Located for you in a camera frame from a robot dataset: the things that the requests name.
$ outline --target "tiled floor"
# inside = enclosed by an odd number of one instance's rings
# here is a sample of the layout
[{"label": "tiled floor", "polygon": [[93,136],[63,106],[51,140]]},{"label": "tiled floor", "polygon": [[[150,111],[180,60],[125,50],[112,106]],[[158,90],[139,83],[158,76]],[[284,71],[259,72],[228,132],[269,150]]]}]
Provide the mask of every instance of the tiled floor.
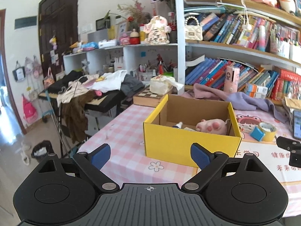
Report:
[{"label": "tiled floor", "polygon": [[[31,159],[29,166],[22,162],[20,155],[21,142],[24,141],[33,147],[43,140],[50,140],[55,153],[60,154],[59,138],[51,120],[47,124],[39,124],[25,137],[22,137],[20,129],[16,126],[14,115],[10,110],[2,107],[1,111],[0,226],[16,226],[20,220],[12,203],[14,192],[38,164],[34,159]],[[284,222],[286,226],[299,226],[301,225],[301,217],[286,218]]]}]

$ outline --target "trash bin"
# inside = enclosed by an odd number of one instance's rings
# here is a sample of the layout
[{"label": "trash bin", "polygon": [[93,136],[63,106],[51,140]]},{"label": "trash bin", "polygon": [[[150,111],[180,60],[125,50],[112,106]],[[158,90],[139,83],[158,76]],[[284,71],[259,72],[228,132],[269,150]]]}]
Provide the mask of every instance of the trash bin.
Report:
[{"label": "trash bin", "polygon": [[[43,148],[46,148],[47,153],[43,153],[43,154],[36,154],[35,153]],[[31,157],[36,159],[38,161],[38,163],[40,163],[48,154],[53,154],[53,148],[51,145],[51,142],[49,140],[44,140],[41,143],[38,143],[34,148],[33,151],[31,152]]]}]

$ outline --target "white handbag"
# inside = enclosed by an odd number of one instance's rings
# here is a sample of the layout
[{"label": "white handbag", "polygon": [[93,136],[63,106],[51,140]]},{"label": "white handbag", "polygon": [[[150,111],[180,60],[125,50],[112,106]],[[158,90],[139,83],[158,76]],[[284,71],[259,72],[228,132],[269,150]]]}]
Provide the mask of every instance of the white handbag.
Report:
[{"label": "white handbag", "polygon": [[[194,19],[197,25],[187,25],[190,19]],[[186,40],[203,40],[203,28],[194,16],[189,16],[185,21],[185,39]]]}]

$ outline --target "pink plush toy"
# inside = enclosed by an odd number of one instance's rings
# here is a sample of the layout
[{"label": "pink plush toy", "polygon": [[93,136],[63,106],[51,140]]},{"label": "pink plush toy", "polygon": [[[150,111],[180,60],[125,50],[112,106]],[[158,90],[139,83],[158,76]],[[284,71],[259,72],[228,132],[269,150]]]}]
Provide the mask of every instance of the pink plush toy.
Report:
[{"label": "pink plush toy", "polygon": [[196,126],[197,132],[227,135],[227,123],[220,119],[202,120]]}]

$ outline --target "metal screw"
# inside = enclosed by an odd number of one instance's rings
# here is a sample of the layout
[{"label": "metal screw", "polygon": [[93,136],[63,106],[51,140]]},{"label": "metal screw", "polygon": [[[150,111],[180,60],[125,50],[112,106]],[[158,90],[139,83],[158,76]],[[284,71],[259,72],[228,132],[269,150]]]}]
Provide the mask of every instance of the metal screw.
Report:
[{"label": "metal screw", "polygon": [[104,183],[102,185],[102,188],[105,189],[105,190],[113,190],[117,187],[116,184],[112,183],[112,182],[107,182],[107,183]]},{"label": "metal screw", "polygon": [[199,188],[199,185],[195,182],[188,182],[187,184],[184,185],[184,187],[188,190],[196,190]]}]

